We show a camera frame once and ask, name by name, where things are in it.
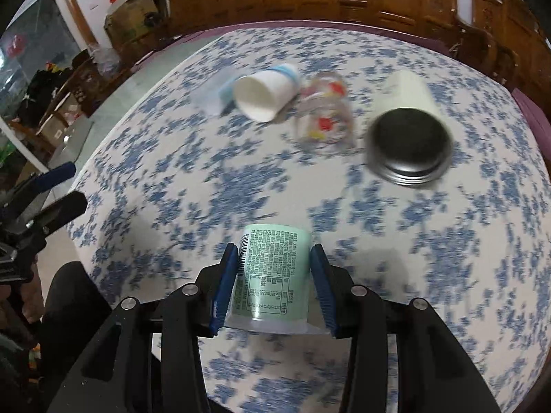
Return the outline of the green yogurt cup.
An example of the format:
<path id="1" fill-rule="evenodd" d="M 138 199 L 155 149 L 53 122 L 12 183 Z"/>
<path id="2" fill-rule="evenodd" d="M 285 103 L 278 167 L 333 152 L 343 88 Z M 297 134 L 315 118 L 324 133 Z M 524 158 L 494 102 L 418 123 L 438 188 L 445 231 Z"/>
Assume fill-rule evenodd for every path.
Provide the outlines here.
<path id="1" fill-rule="evenodd" d="M 254 333 L 324 335 L 325 327 L 309 312 L 311 247 L 311 233 L 303 229 L 246 226 L 224 325 Z"/>

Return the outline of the translucent plastic cup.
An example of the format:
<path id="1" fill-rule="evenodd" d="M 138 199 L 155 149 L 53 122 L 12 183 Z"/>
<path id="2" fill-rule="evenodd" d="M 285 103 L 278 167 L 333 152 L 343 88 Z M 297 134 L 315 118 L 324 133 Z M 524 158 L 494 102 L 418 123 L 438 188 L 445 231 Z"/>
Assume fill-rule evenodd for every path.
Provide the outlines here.
<path id="1" fill-rule="evenodd" d="M 232 87 L 239 72 L 232 67 L 215 72 L 190 93 L 191 103 L 208 117 L 219 116 L 232 103 Z"/>

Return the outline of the white paper cup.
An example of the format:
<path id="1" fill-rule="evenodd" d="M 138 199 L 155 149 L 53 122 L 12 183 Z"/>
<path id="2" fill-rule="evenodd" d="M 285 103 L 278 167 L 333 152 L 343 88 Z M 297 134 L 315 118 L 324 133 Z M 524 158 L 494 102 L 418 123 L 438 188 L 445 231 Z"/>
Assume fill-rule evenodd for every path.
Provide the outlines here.
<path id="1" fill-rule="evenodd" d="M 232 87 L 235 106 L 249 119 L 267 123 L 300 92 L 301 74 L 291 63 L 282 63 L 239 77 Z"/>

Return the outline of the clear patterned glass cup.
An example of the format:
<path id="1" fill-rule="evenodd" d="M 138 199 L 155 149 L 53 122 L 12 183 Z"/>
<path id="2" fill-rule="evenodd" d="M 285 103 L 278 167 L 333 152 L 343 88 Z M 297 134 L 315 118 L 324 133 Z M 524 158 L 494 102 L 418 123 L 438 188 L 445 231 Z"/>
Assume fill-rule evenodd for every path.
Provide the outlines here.
<path id="1" fill-rule="evenodd" d="M 355 120 L 345 80 L 319 72 L 302 88 L 294 119 L 295 139 L 309 153 L 348 153 L 355 147 Z"/>

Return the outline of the stacked cardboard boxes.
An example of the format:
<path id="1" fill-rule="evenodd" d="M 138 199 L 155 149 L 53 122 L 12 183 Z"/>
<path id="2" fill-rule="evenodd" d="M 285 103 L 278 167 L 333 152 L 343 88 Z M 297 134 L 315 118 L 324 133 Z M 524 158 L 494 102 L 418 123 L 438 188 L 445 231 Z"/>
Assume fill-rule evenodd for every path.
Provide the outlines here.
<path id="1" fill-rule="evenodd" d="M 167 18 L 166 0 L 109 0 L 104 29 L 115 49 L 152 31 Z"/>

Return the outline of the blue floral tablecloth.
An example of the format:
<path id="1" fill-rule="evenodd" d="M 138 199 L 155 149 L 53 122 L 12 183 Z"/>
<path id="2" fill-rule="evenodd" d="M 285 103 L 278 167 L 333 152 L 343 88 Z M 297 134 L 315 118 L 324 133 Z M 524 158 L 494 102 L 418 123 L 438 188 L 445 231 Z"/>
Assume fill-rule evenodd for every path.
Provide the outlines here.
<path id="1" fill-rule="evenodd" d="M 238 110 L 211 117 L 191 102 L 216 72 L 281 63 L 303 76 L 339 73 L 356 133 L 390 74 L 418 73 L 453 135 L 449 171 L 431 187 L 401 188 L 366 168 L 361 145 L 302 149 L 293 116 L 259 124 Z M 505 88 L 399 40 L 295 27 L 174 47 L 142 75 L 154 87 L 99 134 L 74 184 L 88 210 L 69 235 L 109 303 L 170 294 L 249 224 L 299 227 L 380 296 L 429 300 L 501 410 L 519 406 L 550 347 L 550 179 Z"/>

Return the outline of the cream steel tumbler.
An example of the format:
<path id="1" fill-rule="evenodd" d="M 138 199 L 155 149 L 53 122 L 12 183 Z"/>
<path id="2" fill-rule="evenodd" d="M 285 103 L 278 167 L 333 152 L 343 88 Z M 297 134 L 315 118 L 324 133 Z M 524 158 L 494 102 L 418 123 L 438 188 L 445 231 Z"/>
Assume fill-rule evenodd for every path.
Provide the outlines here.
<path id="1" fill-rule="evenodd" d="M 425 187 L 450 167 L 453 148 L 425 79 L 408 70 L 390 75 L 374 97 L 364 133 L 368 168 L 392 184 Z"/>

